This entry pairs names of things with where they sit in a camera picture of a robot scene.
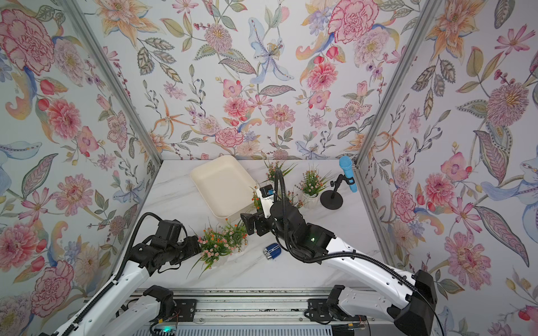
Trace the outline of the red flower potted plant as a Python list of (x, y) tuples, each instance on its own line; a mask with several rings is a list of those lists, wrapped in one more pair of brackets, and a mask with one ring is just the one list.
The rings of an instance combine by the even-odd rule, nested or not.
[(254, 187), (252, 192), (253, 192), (253, 195), (252, 195), (253, 207), (255, 208), (256, 211), (262, 211), (263, 206), (262, 206), (262, 203), (261, 203), (261, 191), (260, 191), (260, 189), (258, 187)]
[(288, 191), (287, 192), (287, 199), (290, 201), (291, 205), (296, 207), (297, 209), (300, 209), (304, 206), (303, 200), (300, 198), (299, 194), (295, 191)]

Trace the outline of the orange flower potted plant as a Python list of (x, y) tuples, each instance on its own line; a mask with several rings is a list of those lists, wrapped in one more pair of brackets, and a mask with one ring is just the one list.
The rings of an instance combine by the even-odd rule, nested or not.
[(231, 253), (239, 253), (248, 245), (248, 234), (245, 224), (239, 220), (232, 223), (229, 219), (226, 220), (222, 239), (225, 240), (225, 245)]

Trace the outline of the pink flower potted plant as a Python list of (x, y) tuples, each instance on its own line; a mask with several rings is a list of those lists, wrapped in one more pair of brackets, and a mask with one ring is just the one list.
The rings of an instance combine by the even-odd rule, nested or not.
[(203, 274), (215, 265), (223, 263), (237, 248), (235, 233), (235, 228), (229, 225), (225, 228), (204, 229), (202, 235), (198, 237), (201, 248), (200, 257), (191, 270), (200, 267), (200, 274)]

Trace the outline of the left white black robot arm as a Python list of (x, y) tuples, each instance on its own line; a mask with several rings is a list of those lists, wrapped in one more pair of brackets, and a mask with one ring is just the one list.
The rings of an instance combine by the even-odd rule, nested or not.
[(122, 310), (131, 295), (166, 264), (178, 270), (201, 252), (196, 235), (180, 238), (186, 228), (178, 220), (162, 220), (147, 212), (140, 216), (119, 269), (90, 301), (52, 335), (132, 335), (150, 323), (175, 319), (189, 311), (176, 303), (172, 290), (152, 286), (131, 308)]

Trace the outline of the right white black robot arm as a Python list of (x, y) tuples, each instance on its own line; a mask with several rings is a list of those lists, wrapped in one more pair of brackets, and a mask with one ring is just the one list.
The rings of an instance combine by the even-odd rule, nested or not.
[(305, 264), (318, 264), (353, 276), (370, 291), (335, 285), (325, 306), (337, 321), (369, 316), (392, 322), (405, 335), (431, 335), (444, 327), (436, 312), (438, 302), (431, 274), (397, 270), (359, 252), (332, 231), (307, 222), (287, 197), (284, 175), (276, 169), (274, 185), (261, 188), (261, 209), (242, 214), (248, 235), (272, 233), (281, 250)]

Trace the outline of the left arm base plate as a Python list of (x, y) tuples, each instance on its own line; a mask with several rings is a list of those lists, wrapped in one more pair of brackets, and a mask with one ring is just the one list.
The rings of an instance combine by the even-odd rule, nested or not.
[(157, 301), (153, 297), (147, 297), (148, 303), (141, 303), (140, 308), (136, 308), (137, 313), (142, 314), (142, 320), (145, 322), (193, 322), (196, 313), (196, 299), (172, 299)]

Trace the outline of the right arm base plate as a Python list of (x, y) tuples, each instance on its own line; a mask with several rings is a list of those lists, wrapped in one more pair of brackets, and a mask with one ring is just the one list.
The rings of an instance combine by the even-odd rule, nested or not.
[(334, 300), (329, 299), (308, 299), (308, 308), (303, 315), (311, 322), (330, 323), (332, 321), (341, 322), (363, 322), (367, 320), (364, 315), (349, 315), (345, 313)]

